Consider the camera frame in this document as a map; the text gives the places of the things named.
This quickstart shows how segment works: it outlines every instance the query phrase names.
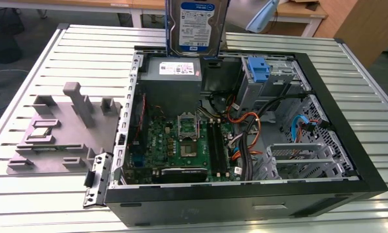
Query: case latch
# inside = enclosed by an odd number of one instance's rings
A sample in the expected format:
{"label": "case latch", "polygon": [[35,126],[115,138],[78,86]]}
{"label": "case latch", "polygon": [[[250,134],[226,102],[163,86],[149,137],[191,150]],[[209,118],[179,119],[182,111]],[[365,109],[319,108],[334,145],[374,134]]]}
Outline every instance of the case latch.
{"label": "case latch", "polygon": [[85,209],[94,207],[106,207],[106,193],[111,173],[114,154],[106,152],[95,156],[93,170],[87,173],[86,186],[87,194],[85,200]]}

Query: blue label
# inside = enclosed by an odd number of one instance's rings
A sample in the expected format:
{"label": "blue label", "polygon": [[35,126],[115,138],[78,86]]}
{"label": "blue label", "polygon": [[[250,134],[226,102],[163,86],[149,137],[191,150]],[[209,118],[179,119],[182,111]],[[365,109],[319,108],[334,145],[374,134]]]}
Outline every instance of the blue label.
{"label": "blue label", "polygon": [[194,11],[214,11],[215,10],[214,4],[207,3],[195,3],[195,2],[185,2],[182,3],[182,9],[185,10],[194,10]]}
{"label": "blue label", "polygon": [[187,52],[203,52],[207,50],[207,46],[189,46],[189,45],[182,45],[182,50]]}

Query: ram slot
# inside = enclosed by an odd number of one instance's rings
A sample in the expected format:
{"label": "ram slot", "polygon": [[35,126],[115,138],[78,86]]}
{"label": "ram slot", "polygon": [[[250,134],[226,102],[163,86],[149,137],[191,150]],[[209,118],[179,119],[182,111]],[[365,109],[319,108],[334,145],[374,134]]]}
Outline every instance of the ram slot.
{"label": "ram slot", "polygon": [[215,143],[215,128],[214,123],[207,123],[207,138],[209,138],[209,152],[211,160],[213,175],[215,176],[219,172],[219,160],[217,154],[217,143]]}
{"label": "ram slot", "polygon": [[215,132],[215,149],[217,149],[217,157],[219,163],[219,172],[226,174],[227,172],[227,159],[225,153],[225,140],[223,140],[223,133],[221,124],[214,124],[214,132]]}

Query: power supply label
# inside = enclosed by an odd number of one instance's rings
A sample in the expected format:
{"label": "power supply label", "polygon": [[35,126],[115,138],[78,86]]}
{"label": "power supply label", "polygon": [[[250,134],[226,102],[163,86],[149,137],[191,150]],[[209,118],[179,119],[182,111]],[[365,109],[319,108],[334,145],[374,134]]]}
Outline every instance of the power supply label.
{"label": "power supply label", "polygon": [[195,75],[195,64],[193,62],[162,62],[161,74]]}
{"label": "power supply label", "polygon": [[185,2],[181,9],[181,47],[185,51],[206,51],[213,27],[209,20],[215,15],[214,4]]}

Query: slotted metal surface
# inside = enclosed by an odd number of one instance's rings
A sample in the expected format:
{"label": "slotted metal surface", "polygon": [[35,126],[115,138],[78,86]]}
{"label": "slotted metal surface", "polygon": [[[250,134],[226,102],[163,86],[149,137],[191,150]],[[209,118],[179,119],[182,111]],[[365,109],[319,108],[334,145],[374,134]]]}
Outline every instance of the slotted metal surface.
{"label": "slotted metal surface", "polygon": [[[0,120],[0,232],[98,232],[127,230],[109,208],[83,210],[85,175],[11,177],[14,156],[35,110],[37,95],[63,96],[67,81],[99,101],[125,102],[135,45],[165,45],[165,30],[71,25],[58,30]],[[333,39],[227,34],[238,50],[294,51],[310,55],[379,172],[388,184],[388,98]],[[139,228],[161,232],[388,232],[388,192],[314,218]]]}

